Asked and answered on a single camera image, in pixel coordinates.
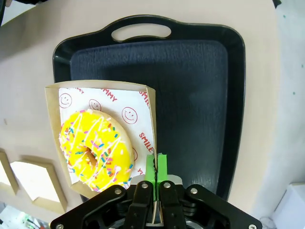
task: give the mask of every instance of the yellow icing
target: yellow icing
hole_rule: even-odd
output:
[[[67,163],[92,190],[101,192],[129,180],[132,147],[119,130],[123,128],[113,118],[93,110],[72,114],[61,128],[59,140]]]

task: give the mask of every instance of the metal bolt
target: metal bolt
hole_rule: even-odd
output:
[[[118,195],[118,194],[121,194],[122,191],[121,191],[119,188],[117,188],[117,189],[114,191],[114,193]]]
[[[146,183],[142,184],[142,188],[147,188],[147,187],[148,187],[148,184],[146,184]]]
[[[194,187],[191,189],[191,193],[192,193],[192,194],[196,194],[197,192],[198,192],[198,190],[195,189]]]
[[[56,229],[63,229],[63,225],[62,225],[62,224],[58,224],[58,225],[56,226]]]
[[[170,183],[168,183],[168,182],[165,182],[165,183],[164,183],[164,187],[165,187],[165,188],[169,188],[170,186],[171,186]]]
[[[251,224],[251,225],[249,226],[249,229],[256,229],[256,225]]]

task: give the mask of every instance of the donut hole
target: donut hole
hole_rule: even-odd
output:
[[[95,166],[96,163],[97,163],[97,159],[95,158],[95,156],[93,155],[92,150],[89,147],[86,148],[86,153],[87,153],[88,158],[90,159],[91,164],[93,166]]]

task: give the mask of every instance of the black tray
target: black tray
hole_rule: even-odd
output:
[[[123,42],[112,32],[132,24],[167,26],[166,38]],[[223,25],[182,23],[154,15],[123,18],[69,38],[54,51],[55,82],[100,79],[156,90],[158,153],[183,184],[201,184],[227,199],[237,160],[244,109],[245,51]]]

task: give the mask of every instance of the table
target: table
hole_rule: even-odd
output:
[[[68,210],[81,204],[66,184],[57,159],[44,87],[53,83],[52,53],[62,40],[135,14],[156,14],[237,30],[246,48],[243,130],[229,202],[251,213],[273,142],[279,86],[279,41],[271,0],[50,0],[0,28],[0,148],[10,162],[26,156],[55,166]],[[0,190],[0,201],[51,222],[59,215]]]

